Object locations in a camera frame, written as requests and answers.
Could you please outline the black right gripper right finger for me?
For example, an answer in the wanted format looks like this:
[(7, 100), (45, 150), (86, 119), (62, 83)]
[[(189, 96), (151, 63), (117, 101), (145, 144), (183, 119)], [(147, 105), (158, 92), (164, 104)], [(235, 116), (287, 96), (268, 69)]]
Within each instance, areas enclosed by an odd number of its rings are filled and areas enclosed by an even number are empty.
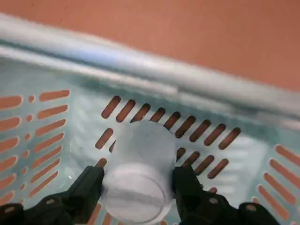
[(172, 189), (181, 225), (278, 225), (260, 204), (244, 202), (238, 208), (219, 194), (205, 191), (191, 166), (175, 167)]

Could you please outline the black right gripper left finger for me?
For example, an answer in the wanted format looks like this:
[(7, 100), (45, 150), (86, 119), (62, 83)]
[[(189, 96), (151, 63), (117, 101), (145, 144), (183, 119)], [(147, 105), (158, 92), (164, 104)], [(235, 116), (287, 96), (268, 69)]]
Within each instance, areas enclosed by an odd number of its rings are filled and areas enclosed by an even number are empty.
[(101, 197), (103, 167), (87, 166), (71, 187), (48, 195), (35, 206), (24, 209), (20, 203), (0, 207), (2, 225), (75, 225), (86, 224)]

